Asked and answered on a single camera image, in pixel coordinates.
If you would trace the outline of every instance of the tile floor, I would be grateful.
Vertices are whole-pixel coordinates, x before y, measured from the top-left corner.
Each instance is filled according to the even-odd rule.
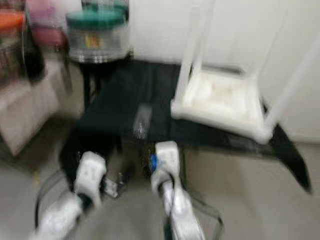
[[[0,161],[0,240],[28,239],[34,226],[37,190],[59,168],[58,155],[71,123],[49,121],[16,160]],[[190,186],[217,208],[224,240],[317,240],[320,229],[320,146],[298,144],[308,166],[309,195],[278,161],[215,149],[187,149]],[[43,206],[66,189],[62,181]],[[210,239],[215,221],[199,216]],[[163,239],[161,202],[139,174],[117,200],[106,198],[99,211],[80,223],[75,240]]]

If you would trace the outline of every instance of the black table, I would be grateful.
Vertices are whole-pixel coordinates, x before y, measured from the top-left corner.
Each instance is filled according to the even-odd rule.
[[[60,154],[69,182],[75,180],[79,154],[94,151],[106,158],[119,137],[135,139],[133,125],[141,104],[152,107],[147,143],[176,141],[179,145],[207,146],[279,159],[307,192],[308,170],[302,156],[278,125],[268,145],[217,128],[187,120],[174,120],[170,102],[174,97],[180,66],[132,60],[108,75],[108,83],[75,124]]]

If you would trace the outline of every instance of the pink container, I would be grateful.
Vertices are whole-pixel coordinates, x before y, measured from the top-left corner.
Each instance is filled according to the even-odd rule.
[[[32,26],[31,31],[34,41],[40,46],[63,47],[67,43],[61,27]]]

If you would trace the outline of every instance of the green lid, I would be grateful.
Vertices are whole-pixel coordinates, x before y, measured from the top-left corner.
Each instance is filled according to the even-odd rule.
[[[83,30],[107,30],[123,25],[125,16],[118,10],[84,10],[66,15],[68,27]]]

